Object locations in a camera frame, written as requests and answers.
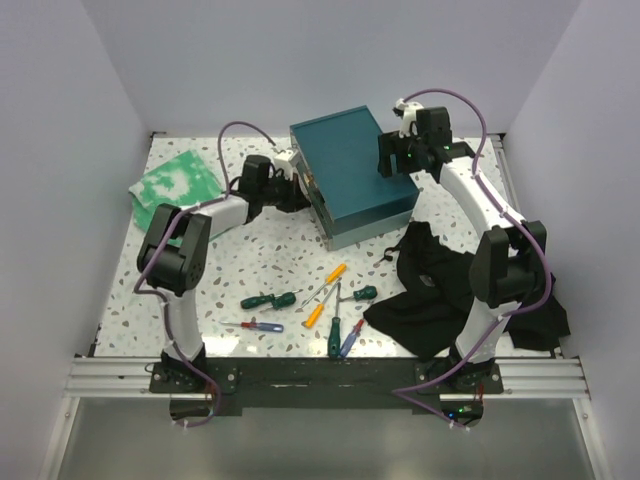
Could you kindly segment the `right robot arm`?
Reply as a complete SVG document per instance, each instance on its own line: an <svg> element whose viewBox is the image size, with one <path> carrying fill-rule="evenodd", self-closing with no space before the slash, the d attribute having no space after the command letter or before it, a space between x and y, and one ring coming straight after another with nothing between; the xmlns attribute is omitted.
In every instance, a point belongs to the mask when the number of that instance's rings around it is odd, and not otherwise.
<svg viewBox="0 0 640 480"><path fill-rule="evenodd" d="M450 349L448 366L427 383L446 381L466 393L490 375L509 320L549 299L547 231L513 210L489 182L479 166L479 149L454 141L446 108L400 99L393 111L401 125L378 138L379 173L430 174L457 201L479 238L469 269L473 302L466 324Z"/></svg>

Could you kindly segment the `yellow screwdriver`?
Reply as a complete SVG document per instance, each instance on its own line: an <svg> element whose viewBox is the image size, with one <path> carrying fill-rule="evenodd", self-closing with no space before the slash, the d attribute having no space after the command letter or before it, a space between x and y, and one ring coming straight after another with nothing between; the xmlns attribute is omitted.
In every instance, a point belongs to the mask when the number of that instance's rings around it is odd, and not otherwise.
<svg viewBox="0 0 640 480"><path fill-rule="evenodd" d="M324 299L314 308L313 312L310 314L307 320L302 323L302 325L306 329L311 329L316 324L322 312L324 311L326 303L328 302L330 297L334 294L334 292L339 289L340 286L341 286L340 282L337 282L334 286L332 286L329 292L324 297Z"/></svg>
<svg viewBox="0 0 640 480"><path fill-rule="evenodd" d="M324 283L321 284L315 291L313 291L309 297L304 300L301 304L302 307L306 306L313 298L315 298L325 287L333 284L336 280L340 279L344 272L347 270L347 265L342 263L338 265L325 279Z"/></svg>

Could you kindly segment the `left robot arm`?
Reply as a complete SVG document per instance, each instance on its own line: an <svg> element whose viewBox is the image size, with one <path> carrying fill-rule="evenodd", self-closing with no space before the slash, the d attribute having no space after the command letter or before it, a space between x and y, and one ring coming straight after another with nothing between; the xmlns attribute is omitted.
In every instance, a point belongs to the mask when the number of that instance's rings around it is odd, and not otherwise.
<svg viewBox="0 0 640 480"><path fill-rule="evenodd" d="M159 299L165 333L161 359L177 362L171 378L185 392L200 390L207 380L195 290L210 238L251 223L265 207L284 213L309 207L295 171L298 161L292 149L273 158L250 155L227 192L185 208L164 203L154 212L137 257L140 279L134 292Z"/></svg>

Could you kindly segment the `teal drawer box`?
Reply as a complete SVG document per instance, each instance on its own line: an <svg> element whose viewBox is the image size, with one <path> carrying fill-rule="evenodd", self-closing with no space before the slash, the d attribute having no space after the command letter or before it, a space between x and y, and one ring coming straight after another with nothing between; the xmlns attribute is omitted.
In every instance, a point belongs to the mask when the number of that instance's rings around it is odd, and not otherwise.
<svg viewBox="0 0 640 480"><path fill-rule="evenodd" d="M419 189L378 170L380 126L366 106L289 127L296 168L329 251L408 225Z"/></svg>

